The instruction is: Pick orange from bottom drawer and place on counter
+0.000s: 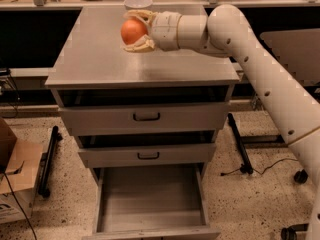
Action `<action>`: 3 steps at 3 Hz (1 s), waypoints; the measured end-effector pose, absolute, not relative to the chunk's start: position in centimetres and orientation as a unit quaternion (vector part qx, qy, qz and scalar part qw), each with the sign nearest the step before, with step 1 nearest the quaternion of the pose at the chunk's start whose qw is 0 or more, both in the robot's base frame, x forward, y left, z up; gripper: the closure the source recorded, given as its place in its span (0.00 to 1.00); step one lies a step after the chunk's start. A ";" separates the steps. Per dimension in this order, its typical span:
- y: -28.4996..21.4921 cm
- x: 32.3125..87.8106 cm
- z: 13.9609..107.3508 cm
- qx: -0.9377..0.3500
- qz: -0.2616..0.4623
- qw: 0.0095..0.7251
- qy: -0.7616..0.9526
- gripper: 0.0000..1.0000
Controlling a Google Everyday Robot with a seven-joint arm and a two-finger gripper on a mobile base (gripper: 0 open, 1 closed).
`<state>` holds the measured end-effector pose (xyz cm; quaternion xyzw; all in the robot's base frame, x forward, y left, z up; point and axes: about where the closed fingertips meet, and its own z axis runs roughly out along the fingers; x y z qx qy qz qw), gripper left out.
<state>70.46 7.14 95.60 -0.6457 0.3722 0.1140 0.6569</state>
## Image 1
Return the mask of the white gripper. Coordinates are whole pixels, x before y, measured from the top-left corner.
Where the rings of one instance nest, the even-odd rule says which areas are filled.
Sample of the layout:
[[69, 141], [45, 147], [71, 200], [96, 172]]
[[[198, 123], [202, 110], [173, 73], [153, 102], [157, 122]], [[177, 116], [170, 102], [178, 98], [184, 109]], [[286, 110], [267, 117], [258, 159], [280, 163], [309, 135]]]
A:
[[155, 49], [174, 51], [179, 49], [178, 25], [182, 17], [177, 12], [153, 12], [145, 9], [128, 10], [125, 19], [138, 19], [149, 27], [149, 36], [143, 35], [135, 43], [125, 45], [129, 53], [148, 53]]

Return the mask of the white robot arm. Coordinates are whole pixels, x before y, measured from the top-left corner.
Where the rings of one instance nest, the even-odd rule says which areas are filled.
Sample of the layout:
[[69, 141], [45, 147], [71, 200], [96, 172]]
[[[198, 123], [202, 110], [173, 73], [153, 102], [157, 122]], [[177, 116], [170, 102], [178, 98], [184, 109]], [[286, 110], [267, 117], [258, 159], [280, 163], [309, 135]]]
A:
[[131, 9], [124, 17], [136, 22], [121, 30], [127, 52], [189, 49], [233, 57], [288, 148], [320, 188], [320, 103], [261, 45], [237, 7], [223, 4], [207, 16]]

